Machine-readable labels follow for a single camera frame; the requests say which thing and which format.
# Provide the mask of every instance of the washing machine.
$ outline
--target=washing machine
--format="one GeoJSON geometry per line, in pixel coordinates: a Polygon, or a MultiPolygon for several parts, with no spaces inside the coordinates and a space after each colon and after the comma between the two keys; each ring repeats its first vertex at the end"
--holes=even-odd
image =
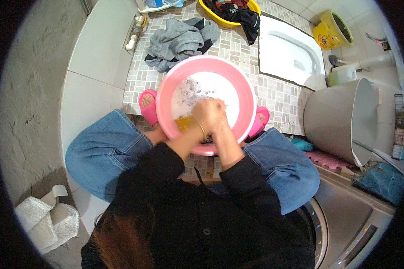
{"type": "Polygon", "coordinates": [[[315,268],[357,268],[388,228],[395,208],[347,178],[316,167],[319,190],[300,208],[315,245],[315,268]]]}

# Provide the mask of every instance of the toe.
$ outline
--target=toe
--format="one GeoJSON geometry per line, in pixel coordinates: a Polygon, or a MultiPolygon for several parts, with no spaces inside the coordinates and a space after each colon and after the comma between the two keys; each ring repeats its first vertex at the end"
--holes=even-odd
{"type": "Polygon", "coordinates": [[[145,94],[142,97],[142,108],[146,108],[152,101],[154,101],[154,96],[152,94],[145,94]]]}
{"type": "Polygon", "coordinates": [[[260,122],[263,123],[263,120],[265,119],[265,117],[263,116],[262,113],[258,113],[257,116],[259,117],[260,122]]]}

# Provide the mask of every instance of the gray clothing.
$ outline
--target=gray clothing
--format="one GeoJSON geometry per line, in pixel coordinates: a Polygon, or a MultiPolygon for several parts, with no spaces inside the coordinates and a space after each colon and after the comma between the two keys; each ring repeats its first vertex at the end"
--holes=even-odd
{"type": "Polygon", "coordinates": [[[188,57],[201,55],[220,37],[220,30],[213,21],[193,18],[181,22],[168,19],[166,29],[158,29],[150,38],[145,63],[155,66],[158,72],[167,72],[188,57]]]}

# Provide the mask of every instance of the foot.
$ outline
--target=foot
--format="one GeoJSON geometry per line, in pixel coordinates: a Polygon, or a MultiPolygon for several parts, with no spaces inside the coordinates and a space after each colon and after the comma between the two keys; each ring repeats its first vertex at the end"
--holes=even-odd
{"type": "MultiPolygon", "coordinates": [[[[145,94],[142,97],[142,109],[146,108],[152,101],[154,101],[154,96],[149,93],[145,94]]],[[[153,145],[167,140],[167,136],[163,132],[162,127],[158,122],[156,122],[152,127],[154,128],[153,131],[145,132],[144,134],[151,140],[153,145]]]]}
{"type": "MultiPolygon", "coordinates": [[[[263,123],[263,120],[265,119],[265,116],[262,113],[258,113],[256,114],[256,116],[259,118],[260,122],[263,123]]],[[[244,145],[246,145],[247,143],[245,143],[244,141],[242,141],[239,145],[241,147],[243,147],[244,145]]]]}

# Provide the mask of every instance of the blue towel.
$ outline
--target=blue towel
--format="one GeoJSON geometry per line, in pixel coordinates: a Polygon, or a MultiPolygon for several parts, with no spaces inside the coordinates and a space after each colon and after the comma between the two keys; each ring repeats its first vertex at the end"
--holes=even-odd
{"type": "Polygon", "coordinates": [[[310,152],[313,150],[313,144],[308,143],[305,140],[294,138],[291,140],[291,142],[302,151],[310,152]]]}
{"type": "Polygon", "coordinates": [[[404,192],[404,175],[390,164],[379,163],[354,185],[399,205],[404,192]]]}

